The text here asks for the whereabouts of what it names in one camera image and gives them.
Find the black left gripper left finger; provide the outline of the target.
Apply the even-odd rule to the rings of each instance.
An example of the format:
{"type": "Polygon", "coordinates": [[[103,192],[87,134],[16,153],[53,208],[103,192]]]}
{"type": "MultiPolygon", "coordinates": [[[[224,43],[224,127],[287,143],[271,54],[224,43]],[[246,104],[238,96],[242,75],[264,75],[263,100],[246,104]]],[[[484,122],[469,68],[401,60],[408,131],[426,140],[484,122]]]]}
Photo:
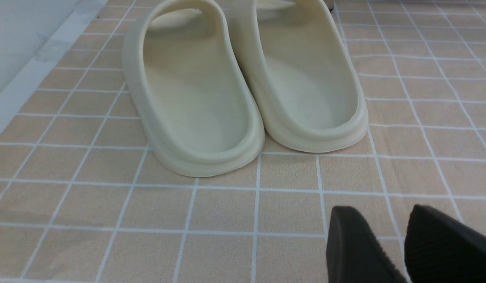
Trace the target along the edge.
{"type": "Polygon", "coordinates": [[[406,283],[367,220],[354,207],[331,209],[326,269],[329,283],[406,283]]]}

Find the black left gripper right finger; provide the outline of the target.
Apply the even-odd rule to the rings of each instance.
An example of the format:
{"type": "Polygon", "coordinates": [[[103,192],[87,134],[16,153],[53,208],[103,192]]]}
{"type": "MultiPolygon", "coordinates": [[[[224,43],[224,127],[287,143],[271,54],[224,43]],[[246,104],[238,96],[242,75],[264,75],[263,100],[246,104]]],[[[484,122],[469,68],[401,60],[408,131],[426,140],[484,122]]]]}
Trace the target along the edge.
{"type": "Polygon", "coordinates": [[[486,283],[486,236],[434,207],[416,204],[404,262],[414,283],[486,283]]]}

